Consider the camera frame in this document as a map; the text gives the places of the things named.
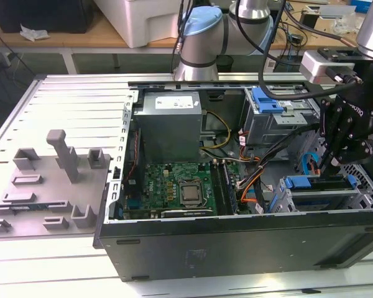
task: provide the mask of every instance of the blue cable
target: blue cable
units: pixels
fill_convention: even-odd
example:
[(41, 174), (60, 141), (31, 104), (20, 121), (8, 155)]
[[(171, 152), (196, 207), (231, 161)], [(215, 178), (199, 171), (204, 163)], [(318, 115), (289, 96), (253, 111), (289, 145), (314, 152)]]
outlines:
[(316, 162), (319, 162), (319, 156), (316, 153), (314, 152), (305, 153), (303, 155), (303, 160), (302, 160), (304, 175), (308, 175), (310, 173), (310, 171), (308, 170), (308, 167), (306, 166), (306, 163), (307, 163), (306, 159), (308, 158), (308, 155), (311, 155)]

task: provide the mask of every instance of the aluminum profile table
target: aluminum profile table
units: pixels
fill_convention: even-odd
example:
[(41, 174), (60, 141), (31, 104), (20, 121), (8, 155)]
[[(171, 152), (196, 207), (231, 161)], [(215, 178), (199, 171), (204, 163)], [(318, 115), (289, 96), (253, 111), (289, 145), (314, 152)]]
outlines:
[[(257, 81), (256, 74), (220, 77)], [(67, 142), (78, 153), (89, 147), (103, 147), (105, 153), (115, 155), (121, 111), (130, 94), (128, 82), (170, 79), (167, 74), (106, 74), (35, 80), (0, 129), (0, 187), (7, 183), (15, 167), (12, 156), (22, 146), (25, 135), (33, 135), (28, 145), (40, 154), (54, 154), (40, 136), (56, 128), (67, 130)], [(282, 82), (303, 77), (273, 74), (267, 79)], [(124, 283), (105, 251), (95, 250), (92, 242), (92, 235), (0, 241), (0, 297), (19, 293), (28, 293), (28, 297), (69, 297), (76, 291), (81, 297), (105, 293), (119, 297), (300, 297), (308, 292), (316, 292), (315, 297), (373, 297), (373, 253), (342, 270)]]

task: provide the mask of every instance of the white label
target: white label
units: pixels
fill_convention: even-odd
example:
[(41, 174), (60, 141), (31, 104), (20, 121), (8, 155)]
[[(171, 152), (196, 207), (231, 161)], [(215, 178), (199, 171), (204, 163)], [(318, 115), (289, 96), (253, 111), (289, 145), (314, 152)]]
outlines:
[(289, 107), (292, 107), (292, 103), (290, 101), (278, 101), (278, 104), (281, 106), (281, 107), (286, 107), (286, 106), (289, 106)]
[(264, 213), (263, 208), (259, 204), (256, 204), (256, 211), (258, 212), (258, 214), (263, 214)]
[(11, 207), (11, 210), (29, 210), (29, 207)]
[(156, 98), (156, 109), (192, 109), (192, 96), (159, 96)]

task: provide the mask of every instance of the blue drive bracket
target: blue drive bracket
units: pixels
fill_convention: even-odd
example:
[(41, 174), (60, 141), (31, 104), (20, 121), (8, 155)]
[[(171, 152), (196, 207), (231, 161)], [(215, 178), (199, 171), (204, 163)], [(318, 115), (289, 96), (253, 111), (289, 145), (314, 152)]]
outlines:
[(284, 112), (283, 107), (280, 107), (277, 101), (266, 96), (260, 87), (252, 88), (251, 93), (261, 114), (281, 114)]

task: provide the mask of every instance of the yellow wire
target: yellow wire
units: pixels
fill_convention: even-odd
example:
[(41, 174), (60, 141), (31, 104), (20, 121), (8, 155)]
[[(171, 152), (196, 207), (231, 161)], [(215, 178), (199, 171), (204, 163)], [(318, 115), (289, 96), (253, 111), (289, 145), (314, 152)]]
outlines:
[(226, 127), (226, 130), (228, 131), (228, 136), (226, 137), (225, 141), (221, 144), (218, 144), (218, 145), (214, 145), (214, 146), (206, 146), (206, 147), (200, 147), (200, 149), (217, 149), (217, 148), (220, 148), (222, 146), (225, 146), (226, 144), (228, 144), (229, 140), (231, 139), (231, 129), (229, 129), (229, 126), (228, 124), (224, 121), (224, 119), (222, 119), (219, 115), (217, 115), (216, 113), (214, 112), (211, 112), (211, 111), (207, 111), (207, 114), (211, 114), (211, 115), (214, 115), (218, 120), (220, 120)]

